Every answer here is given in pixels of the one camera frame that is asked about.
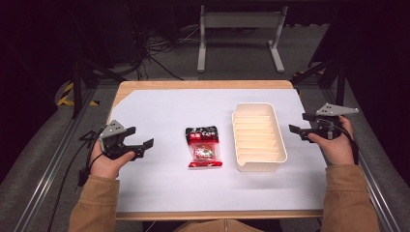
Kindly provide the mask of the black tripod stand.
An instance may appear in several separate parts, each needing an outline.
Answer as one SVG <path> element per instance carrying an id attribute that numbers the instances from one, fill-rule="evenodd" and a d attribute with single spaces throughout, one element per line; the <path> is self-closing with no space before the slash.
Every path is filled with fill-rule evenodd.
<path id="1" fill-rule="evenodd" d="M 317 80 L 317 85 L 322 90 L 329 90 L 336 82 L 337 92 L 334 103 L 337 105 L 344 103 L 345 68 L 343 61 L 349 48 L 349 20 L 350 12 L 348 9 L 341 8 L 337 11 L 308 63 L 308 70 L 299 74 L 295 73 L 290 80 L 295 85 L 315 73 L 323 71 Z"/>
<path id="2" fill-rule="evenodd" d="M 125 81 L 121 75 L 107 69 L 95 54 L 94 42 L 87 37 L 81 27 L 77 12 L 86 13 L 84 7 L 65 6 L 64 18 L 60 27 L 59 38 L 63 41 L 73 65 L 73 118 L 77 118 L 84 107 L 89 104 L 81 94 L 82 85 L 87 90 L 96 89 L 99 85 L 98 76 L 94 70 L 102 73 L 104 78 L 112 79 L 118 83 Z"/>

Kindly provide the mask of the yellow black hazard tape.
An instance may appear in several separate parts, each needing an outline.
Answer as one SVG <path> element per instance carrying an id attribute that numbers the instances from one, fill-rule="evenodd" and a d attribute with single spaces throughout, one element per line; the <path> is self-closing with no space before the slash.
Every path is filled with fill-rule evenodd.
<path id="1" fill-rule="evenodd" d="M 67 106 L 74 106 L 74 91 L 73 91 L 74 84 L 72 81 L 69 81 L 63 89 L 61 97 L 57 101 L 57 105 L 67 105 Z"/>

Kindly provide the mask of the aluminium rail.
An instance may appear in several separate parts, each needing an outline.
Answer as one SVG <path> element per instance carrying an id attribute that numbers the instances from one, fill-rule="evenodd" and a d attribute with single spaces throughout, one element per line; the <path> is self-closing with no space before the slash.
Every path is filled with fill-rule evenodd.
<path id="1" fill-rule="evenodd" d="M 366 173 L 370 199 L 379 217 L 381 231 L 406 232 L 406 228 L 401 225 L 401 212 L 396 208 L 402 198 L 400 191 L 404 182 L 376 138 L 362 106 L 349 86 L 344 90 L 343 103 L 360 109 L 360 113 L 351 116 L 351 120 L 360 148 L 359 161 Z"/>
<path id="2" fill-rule="evenodd" d="M 75 130 L 77 129 L 90 101 L 96 93 L 95 89 L 88 89 L 84 91 L 84 97 L 81 100 L 82 106 L 77 111 L 76 116 L 69 121 L 66 126 L 63 137 L 61 138 L 56 151 L 52 158 L 49 160 L 48 166 L 39 180 L 30 201 L 27 203 L 18 223 L 15 226 L 13 232 L 28 232 L 29 227 L 33 223 L 33 220 L 41 208 L 44 199 L 57 175 L 57 172 L 63 162 L 64 155 L 66 153 L 68 144 L 73 137 Z"/>

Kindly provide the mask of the person's left hand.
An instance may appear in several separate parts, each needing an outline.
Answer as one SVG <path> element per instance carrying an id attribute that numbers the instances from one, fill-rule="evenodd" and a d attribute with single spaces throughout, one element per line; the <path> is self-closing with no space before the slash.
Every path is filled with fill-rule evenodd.
<path id="1" fill-rule="evenodd" d="M 118 159 L 109 159 L 105 156 L 101 149 L 100 141 L 97 140 L 91 155 L 91 170 L 92 176 L 115 180 L 120 172 L 120 169 L 134 157 L 134 152 L 125 153 Z"/>

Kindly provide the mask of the cream plastic divided bin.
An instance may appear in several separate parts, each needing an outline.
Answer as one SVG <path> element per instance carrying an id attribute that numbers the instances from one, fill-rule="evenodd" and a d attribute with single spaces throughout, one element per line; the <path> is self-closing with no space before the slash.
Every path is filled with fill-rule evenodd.
<path id="1" fill-rule="evenodd" d="M 232 127 L 240 171 L 275 172 L 287 161 L 276 112 L 270 103 L 239 103 L 232 113 Z"/>

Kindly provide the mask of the white paper sheet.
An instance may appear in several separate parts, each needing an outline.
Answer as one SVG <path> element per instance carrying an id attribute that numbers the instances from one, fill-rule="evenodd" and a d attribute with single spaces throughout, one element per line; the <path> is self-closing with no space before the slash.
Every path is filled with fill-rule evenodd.
<path id="1" fill-rule="evenodd" d="M 133 91 L 111 117 L 155 143 L 122 169 L 119 215 L 320 213 L 325 161 L 288 129 L 303 111 L 293 89 Z"/>

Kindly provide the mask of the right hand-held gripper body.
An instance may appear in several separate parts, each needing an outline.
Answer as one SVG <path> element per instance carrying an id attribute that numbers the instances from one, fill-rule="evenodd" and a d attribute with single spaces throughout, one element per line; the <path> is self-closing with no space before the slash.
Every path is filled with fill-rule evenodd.
<path id="1" fill-rule="evenodd" d="M 304 133 L 300 135 L 300 137 L 302 140 L 310 141 L 310 139 L 308 138 L 308 135 L 310 133 L 315 133 L 328 140 L 336 139 L 342 134 L 348 135 L 347 131 L 342 127 L 339 117 L 345 116 L 346 114 L 354 114 L 358 112 L 358 108 L 350 108 L 325 103 L 314 113 L 310 113 L 318 116 L 318 120 L 316 122 L 313 122 L 316 124 L 316 128 L 302 129 Z"/>

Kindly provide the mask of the person's right hand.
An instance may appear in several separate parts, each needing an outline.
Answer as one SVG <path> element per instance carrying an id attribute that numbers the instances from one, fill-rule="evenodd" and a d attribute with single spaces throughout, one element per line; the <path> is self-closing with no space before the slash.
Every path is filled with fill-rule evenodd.
<path id="1" fill-rule="evenodd" d="M 307 137 L 322 149 L 331 165 L 354 164 L 354 153 L 351 146 L 354 136 L 351 123 L 343 116 L 340 116 L 339 120 L 348 135 L 342 134 L 333 140 L 325 139 L 315 133 L 310 133 Z"/>

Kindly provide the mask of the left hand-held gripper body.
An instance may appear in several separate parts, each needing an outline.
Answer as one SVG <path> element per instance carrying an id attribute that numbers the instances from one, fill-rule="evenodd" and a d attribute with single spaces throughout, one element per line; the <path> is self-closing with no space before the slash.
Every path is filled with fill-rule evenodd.
<path id="1" fill-rule="evenodd" d="M 125 153 L 133 151 L 132 160 L 144 157 L 144 151 L 141 151 L 141 145 L 126 145 L 122 133 L 126 130 L 118 121 L 112 120 L 105 126 L 100 134 L 99 140 L 102 146 L 102 152 L 111 160 L 122 157 Z"/>

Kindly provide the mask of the red and black snack packet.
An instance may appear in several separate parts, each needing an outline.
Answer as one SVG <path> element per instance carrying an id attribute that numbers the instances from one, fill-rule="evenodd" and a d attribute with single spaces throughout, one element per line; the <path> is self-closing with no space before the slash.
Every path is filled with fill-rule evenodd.
<path id="1" fill-rule="evenodd" d="M 219 132 L 215 126 L 186 128 L 185 133 L 192 155 L 190 168 L 222 166 Z"/>

